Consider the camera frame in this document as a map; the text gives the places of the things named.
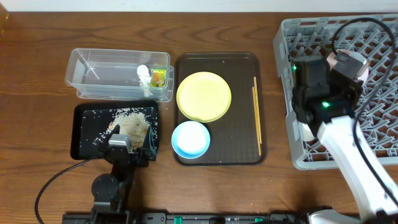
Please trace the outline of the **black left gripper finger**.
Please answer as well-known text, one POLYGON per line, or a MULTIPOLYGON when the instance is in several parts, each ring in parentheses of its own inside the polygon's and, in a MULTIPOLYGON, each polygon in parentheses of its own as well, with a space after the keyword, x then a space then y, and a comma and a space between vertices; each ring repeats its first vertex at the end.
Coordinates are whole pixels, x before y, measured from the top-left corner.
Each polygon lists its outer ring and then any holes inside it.
POLYGON ((116 125, 110 133, 104 135, 104 140, 102 141, 103 144, 107 144, 111 139, 112 135, 119 134, 120 132, 120 125, 116 125))
POLYGON ((153 133, 152 133, 152 127, 149 126, 143 145, 142 145, 142 151, 147 157, 149 161, 156 161, 157 159, 157 152, 155 148, 155 140, 153 138, 153 133))

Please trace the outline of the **blue bowl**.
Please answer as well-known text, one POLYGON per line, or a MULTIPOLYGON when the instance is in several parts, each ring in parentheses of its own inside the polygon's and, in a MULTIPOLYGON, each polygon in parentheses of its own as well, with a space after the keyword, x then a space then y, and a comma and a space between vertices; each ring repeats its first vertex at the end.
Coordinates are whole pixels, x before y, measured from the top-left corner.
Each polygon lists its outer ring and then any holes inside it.
POLYGON ((196 159, 204 155, 210 146, 209 130, 196 121, 180 123, 173 131, 171 143, 174 152, 184 159, 196 159))

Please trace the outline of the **orange green snack wrapper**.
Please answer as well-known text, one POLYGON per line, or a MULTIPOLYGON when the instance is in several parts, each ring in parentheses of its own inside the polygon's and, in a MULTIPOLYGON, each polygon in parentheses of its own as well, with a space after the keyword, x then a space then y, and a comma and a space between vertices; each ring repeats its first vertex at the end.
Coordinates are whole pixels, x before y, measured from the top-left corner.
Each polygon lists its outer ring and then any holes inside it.
POLYGON ((166 69, 151 69, 151 87, 163 87, 165 84, 166 69))

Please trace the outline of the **yellow plate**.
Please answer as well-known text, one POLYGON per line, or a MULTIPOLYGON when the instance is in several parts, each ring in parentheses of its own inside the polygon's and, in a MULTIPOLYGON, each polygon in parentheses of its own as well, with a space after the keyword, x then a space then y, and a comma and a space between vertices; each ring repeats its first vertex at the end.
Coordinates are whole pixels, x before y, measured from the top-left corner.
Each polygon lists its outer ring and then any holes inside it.
POLYGON ((209 123, 221 118, 231 105, 228 83, 211 72, 196 72, 184 78, 177 88, 177 106, 190 120, 209 123))

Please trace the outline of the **white cup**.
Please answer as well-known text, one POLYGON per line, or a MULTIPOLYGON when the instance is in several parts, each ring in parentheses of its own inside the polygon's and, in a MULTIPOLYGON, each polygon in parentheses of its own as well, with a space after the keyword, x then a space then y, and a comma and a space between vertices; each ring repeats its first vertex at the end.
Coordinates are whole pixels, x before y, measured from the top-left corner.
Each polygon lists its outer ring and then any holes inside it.
POLYGON ((298 122, 300 137, 302 141, 309 142, 315 139, 308 124, 298 122))

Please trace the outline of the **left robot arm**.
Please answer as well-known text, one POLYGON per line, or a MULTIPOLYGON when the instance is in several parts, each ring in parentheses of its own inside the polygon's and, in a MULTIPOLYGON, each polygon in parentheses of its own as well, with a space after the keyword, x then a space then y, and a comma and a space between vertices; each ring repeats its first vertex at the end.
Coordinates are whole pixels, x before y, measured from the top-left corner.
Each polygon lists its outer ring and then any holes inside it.
POLYGON ((93 208, 101 212, 122 212, 126 209, 136 167, 148 167, 155 161, 156 140, 152 128, 146 131, 143 145, 131 152, 131 140, 128 135, 120 134, 117 125, 98 147, 98 157, 113 165, 109 174, 101 174, 91 186, 94 196, 93 208))

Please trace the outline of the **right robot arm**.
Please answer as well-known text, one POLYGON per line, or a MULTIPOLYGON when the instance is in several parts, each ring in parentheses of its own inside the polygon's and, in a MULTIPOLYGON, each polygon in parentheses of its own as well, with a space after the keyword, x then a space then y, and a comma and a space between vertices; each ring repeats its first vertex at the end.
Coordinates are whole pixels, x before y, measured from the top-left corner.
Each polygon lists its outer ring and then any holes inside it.
POLYGON ((294 59, 292 107, 338 165, 359 210, 361 223, 397 223, 397 184, 369 147, 354 108, 368 61, 338 52, 294 59))

